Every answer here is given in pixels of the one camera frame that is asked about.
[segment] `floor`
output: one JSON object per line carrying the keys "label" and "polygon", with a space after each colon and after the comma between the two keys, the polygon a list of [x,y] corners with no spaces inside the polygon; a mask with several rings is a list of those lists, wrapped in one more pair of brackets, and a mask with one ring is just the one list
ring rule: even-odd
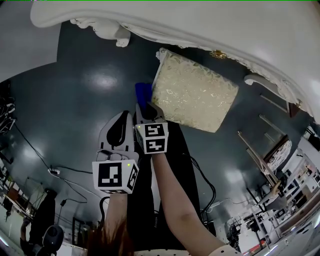
{"label": "floor", "polygon": [[[302,111],[289,118],[260,98],[259,94],[263,93],[279,104],[285,104],[262,86],[245,84],[243,77],[248,71],[233,60],[215,59],[200,49],[180,49],[135,35],[132,35],[128,47],[120,48],[113,40],[97,37],[90,28],[80,29],[65,22],[60,32],[57,62],[24,72],[11,80],[17,125],[49,165],[91,171],[101,128],[123,110],[134,113],[134,85],[137,82],[152,83],[159,66],[156,51],[160,47],[199,62],[239,86],[235,102],[216,133],[181,127],[190,154],[216,188],[216,201],[231,198],[209,214],[211,219],[223,223],[243,210],[243,204],[234,203],[249,199],[246,187],[254,190],[265,182],[237,130],[242,131],[258,152],[265,154],[271,144],[264,133],[269,131],[275,136],[258,117],[258,114],[266,115],[289,135],[293,152],[311,120]],[[63,199],[81,200],[62,180],[48,173],[15,128],[7,140],[14,157],[8,169],[18,184],[23,185],[29,176],[42,181],[44,187],[58,191],[56,213],[59,213]],[[211,199],[211,190],[198,171],[195,172],[203,207]],[[94,191],[90,174],[63,170],[61,176]],[[76,186],[74,188],[88,198],[88,203],[69,201],[61,216],[67,220],[73,215],[84,221],[99,219],[99,199]],[[32,189],[32,185],[27,186],[26,193],[31,193]]]}

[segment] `person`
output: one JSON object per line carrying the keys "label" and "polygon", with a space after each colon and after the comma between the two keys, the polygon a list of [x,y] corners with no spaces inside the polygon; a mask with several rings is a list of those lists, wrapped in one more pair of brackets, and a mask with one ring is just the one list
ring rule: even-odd
{"label": "person", "polygon": [[[133,193],[110,195],[104,222],[90,234],[87,256],[240,255],[201,222],[187,144],[177,123],[168,122],[168,130],[167,152],[140,160]],[[153,205],[150,158],[161,199],[158,213]]]}
{"label": "person", "polygon": [[44,234],[47,229],[55,223],[55,198],[57,193],[51,189],[46,189],[45,192],[46,196],[36,210],[31,223],[29,241],[27,241],[26,231],[30,220],[24,218],[20,228],[20,246],[27,256],[34,256],[37,249],[43,246],[42,241]]}

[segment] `sleeve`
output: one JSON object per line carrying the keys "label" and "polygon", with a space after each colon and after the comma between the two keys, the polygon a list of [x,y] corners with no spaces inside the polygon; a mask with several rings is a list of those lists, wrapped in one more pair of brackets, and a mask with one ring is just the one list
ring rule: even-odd
{"label": "sleeve", "polygon": [[211,252],[209,256],[242,256],[242,254],[230,245],[224,245]]}
{"label": "sleeve", "polygon": [[24,241],[20,238],[20,246],[25,255],[27,256],[32,255],[31,244],[29,244],[27,241]]}

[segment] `black cloth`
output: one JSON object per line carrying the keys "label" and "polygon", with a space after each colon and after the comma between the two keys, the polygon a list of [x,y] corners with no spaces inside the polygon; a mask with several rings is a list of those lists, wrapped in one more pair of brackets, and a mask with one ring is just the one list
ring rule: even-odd
{"label": "black cloth", "polygon": [[[189,155],[189,151],[185,138],[177,123],[168,122],[168,131],[168,163],[200,216],[196,178],[192,162],[186,156]],[[134,250],[185,250],[170,231],[162,206],[160,205],[159,214],[154,211],[151,179],[151,155],[146,154],[140,159],[139,174],[133,193],[128,195],[127,228],[133,240]]]}
{"label": "black cloth", "polygon": [[42,240],[44,234],[47,229],[55,223],[55,210],[55,198],[54,196],[47,194],[33,217],[29,241],[23,241],[20,239],[20,246],[25,255],[35,255],[33,252],[35,244],[43,246]]}

